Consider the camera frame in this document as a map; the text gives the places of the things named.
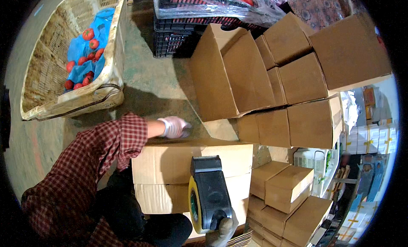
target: blue plastic bag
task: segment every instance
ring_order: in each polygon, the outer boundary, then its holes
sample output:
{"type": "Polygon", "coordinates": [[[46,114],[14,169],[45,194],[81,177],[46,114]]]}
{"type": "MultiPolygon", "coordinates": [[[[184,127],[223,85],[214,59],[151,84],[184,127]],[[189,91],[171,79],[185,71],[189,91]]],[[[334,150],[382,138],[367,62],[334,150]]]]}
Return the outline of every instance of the blue plastic bag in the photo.
{"type": "Polygon", "coordinates": [[[99,46],[96,49],[91,49],[89,47],[89,41],[82,38],[80,34],[77,38],[71,40],[69,44],[69,49],[67,53],[68,61],[75,61],[75,66],[72,68],[67,80],[76,83],[82,83],[85,78],[85,74],[89,71],[94,72],[94,80],[100,75],[103,67],[105,66],[105,57],[101,56],[100,60],[97,62],[86,61],[83,65],[78,65],[78,60],[80,57],[87,57],[91,52],[97,51],[98,49],[105,48],[108,44],[109,30],[112,23],[113,14],[115,13],[114,8],[108,8],[99,11],[95,15],[95,19],[90,25],[90,28],[94,30],[94,39],[99,41],[99,46]]]}

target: black pants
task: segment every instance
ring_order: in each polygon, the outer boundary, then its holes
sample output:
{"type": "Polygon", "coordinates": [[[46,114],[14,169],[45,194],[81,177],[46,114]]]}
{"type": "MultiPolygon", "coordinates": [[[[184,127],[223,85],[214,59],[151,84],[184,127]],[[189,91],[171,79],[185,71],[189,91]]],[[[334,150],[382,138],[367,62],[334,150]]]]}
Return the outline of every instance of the black pants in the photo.
{"type": "Polygon", "coordinates": [[[95,210],[120,240],[142,241],[158,247],[181,246],[193,226],[183,214],[153,214],[146,220],[136,201],[131,168],[115,172],[108,186],[96,192],[95,210]]]}

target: hand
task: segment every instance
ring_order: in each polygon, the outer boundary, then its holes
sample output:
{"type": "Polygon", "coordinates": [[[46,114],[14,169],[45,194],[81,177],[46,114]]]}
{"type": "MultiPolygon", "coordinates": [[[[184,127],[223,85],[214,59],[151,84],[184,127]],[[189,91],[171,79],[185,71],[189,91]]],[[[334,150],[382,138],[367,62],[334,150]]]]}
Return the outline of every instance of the hand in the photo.
{"type": "Polygon", "coordinates": [[[164,122],[164,124],[166,125],[166,129],[161,136],[174,139],[185,138],[190,135],[190,133],[186,131],[186,129],[191,128],[192,126],[182,118],[170,116],[165,118],[158,118],[157,120],[164,122]]]}
{"type": "Polygon", "coordinates": [[[231,239],[238,227],[238,220],[235,211],[232,210],[232,219],[221,220],[218,230],[205,234],[205,246],[224,247],[231,239]]]}

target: metal wire handle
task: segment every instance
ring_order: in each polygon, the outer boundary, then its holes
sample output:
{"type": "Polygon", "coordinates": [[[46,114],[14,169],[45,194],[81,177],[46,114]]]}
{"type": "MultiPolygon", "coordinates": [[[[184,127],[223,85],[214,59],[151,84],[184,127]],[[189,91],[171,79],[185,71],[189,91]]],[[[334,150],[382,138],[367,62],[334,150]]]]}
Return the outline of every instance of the metal wire handle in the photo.
{"type": "Polygon", "coordinates": [[[114,95],[114,94],[117,94],[117,93],[119,93],[119,92],[121,92],[121,91],[123,90],[120,86],[118,86],[118,85],[116,85],[116,84],[111,84],[111,83],[110,83],[110,84],[102,84],[102,85],[100,85],[100,87],[97,88],[96,90],[98,90],[98,89],[103,89],[103,88],[105,88],[105,87],[114,87],[114,88],[116,88],[116,90],[113,90],[113,91],[109,92],[109,93],[108,93],[104,98],[102,98],[101,100],[98,100],[98,101],[95,101],[95,102],[91,102],[91,103],[89,103],[89,104],[87,104],[87,105],[83,105],[83,106],[81,106],[81,107],[72,109],[71,111],[68,111],[68,112],[65,112],[65,113],[62,113],[62,114],[58,114],[58,115],[54,115],[54,116],[50,116],[50,117],[46,117],[46,118],[31,118],[31,119],[29,119],[29,120],[22,119],[22,121],[32,121],[32,120],[46,121],[46,120],[53,119],[53,118],[63,117],[63,116],[65,116],[65,115],[71,114],[71,113],[73,113],[73,112],[77,112],[77,111],[82,110],[82,109],[84,109],[84,108],[87,108],[87,107],[90,107],[90,106],[93,106],[93,105],[97,105],[98,103],[102,103],[102,102],[106,101],[106,99],[108,99],[108,97],[110,97],[110,96],[112,96],[112,95],[114,95]]]}

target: stack of cardboard boxes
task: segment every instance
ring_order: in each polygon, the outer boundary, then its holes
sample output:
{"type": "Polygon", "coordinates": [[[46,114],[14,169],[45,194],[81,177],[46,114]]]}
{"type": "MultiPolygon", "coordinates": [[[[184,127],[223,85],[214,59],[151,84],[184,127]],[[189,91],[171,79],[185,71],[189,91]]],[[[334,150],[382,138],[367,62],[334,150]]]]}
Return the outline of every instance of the stack of cardboard boxes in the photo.
{"type": "Polygon", "coordinates": [[[366,14],[315,33],[289,13],[256,40],[210,24],[190,63],[203,121],[238,118],[241,141],[285,148],[331,149],[341,132],[338,92],[391,73],[366,14]]]}
{"type": "MultiPolygon", "coordinates": [[[[219,155],[239,225],[246,222],[252,168],[252,144],[214,138],[146,145],[132,159],[136,199],[144,214],[183,213],[188,218],[191,158],[219,155]]],[[[198,238],[192,231],[189,238],[198,238]]]]}
{"type": "Polygon", "coordinates": [[[309,244],[332,201],[310,196],[313,169],[269,162],[252,170],[248,224],[262,247],[309,244]]]}

